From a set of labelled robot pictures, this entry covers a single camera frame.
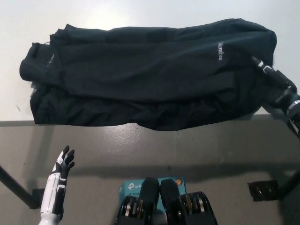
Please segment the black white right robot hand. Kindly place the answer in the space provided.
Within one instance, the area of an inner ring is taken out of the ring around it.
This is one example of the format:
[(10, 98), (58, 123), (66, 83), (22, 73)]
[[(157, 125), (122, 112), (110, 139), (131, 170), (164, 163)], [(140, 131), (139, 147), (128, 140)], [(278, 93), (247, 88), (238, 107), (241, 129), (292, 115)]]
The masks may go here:
[(266, 111), (281, 111), (282, 114), (293, 117), (300, 113), (300, 95), (296, 85), (281, 71), (275, 70), (262, 60), (251, 57), (257, 69), (261, 72), (266, 88), (263, 97), (263, 108)]

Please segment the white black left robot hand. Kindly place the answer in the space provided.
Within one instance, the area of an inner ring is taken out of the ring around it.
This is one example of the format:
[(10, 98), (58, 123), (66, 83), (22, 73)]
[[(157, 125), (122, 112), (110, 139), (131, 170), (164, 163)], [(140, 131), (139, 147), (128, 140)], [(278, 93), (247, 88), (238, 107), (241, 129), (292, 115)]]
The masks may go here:
[(52, 213), (57, 216), (62, 214), (68, 174), (75, 165), (74, 153), (75, 151), (67, 145), (59, 154), (46, 183), (41, 213)]

